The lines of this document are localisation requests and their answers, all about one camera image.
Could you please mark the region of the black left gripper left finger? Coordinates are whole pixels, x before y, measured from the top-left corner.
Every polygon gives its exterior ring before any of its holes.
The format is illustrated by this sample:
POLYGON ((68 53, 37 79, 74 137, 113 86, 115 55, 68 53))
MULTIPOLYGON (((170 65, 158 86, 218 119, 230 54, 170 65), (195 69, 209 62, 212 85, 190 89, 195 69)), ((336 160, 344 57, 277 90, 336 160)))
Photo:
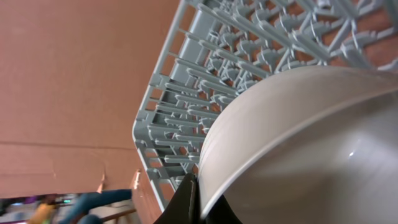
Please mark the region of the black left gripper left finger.
POLYGON ((197 218, 197 178, 186 174, 171 201, 154 224, 194 224, 197 218))

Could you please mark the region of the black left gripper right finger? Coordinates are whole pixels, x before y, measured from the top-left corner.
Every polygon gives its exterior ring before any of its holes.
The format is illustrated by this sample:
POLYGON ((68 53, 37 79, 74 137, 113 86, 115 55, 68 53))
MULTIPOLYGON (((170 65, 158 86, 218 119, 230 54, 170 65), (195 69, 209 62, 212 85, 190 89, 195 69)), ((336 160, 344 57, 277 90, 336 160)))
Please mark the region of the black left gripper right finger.
POLYGON ((204 219, 205 224, 242 224, 222 195, 204 219))

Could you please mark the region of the grey bowl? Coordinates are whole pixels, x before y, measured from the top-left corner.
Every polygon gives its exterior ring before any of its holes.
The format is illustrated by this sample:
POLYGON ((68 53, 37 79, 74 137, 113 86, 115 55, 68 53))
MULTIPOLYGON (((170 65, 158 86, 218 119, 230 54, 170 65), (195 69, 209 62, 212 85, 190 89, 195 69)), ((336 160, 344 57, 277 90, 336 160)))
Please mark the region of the grey bowl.
POLYGON ((397 74, 301 67, 217 117, 201 150, 200 216, 243 223, 396 223, 397 74))

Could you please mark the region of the grey dish rack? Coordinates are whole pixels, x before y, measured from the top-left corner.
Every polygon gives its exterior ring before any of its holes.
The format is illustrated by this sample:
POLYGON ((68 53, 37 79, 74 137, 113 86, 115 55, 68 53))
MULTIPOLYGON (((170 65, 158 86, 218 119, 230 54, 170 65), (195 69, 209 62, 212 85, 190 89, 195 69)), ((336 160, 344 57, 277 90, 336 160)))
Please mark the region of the grey dish rack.
POLYGON ((397 70, 397 2, 181 1, 132 127, 164 209, 221 111, 285 70, 397 70))

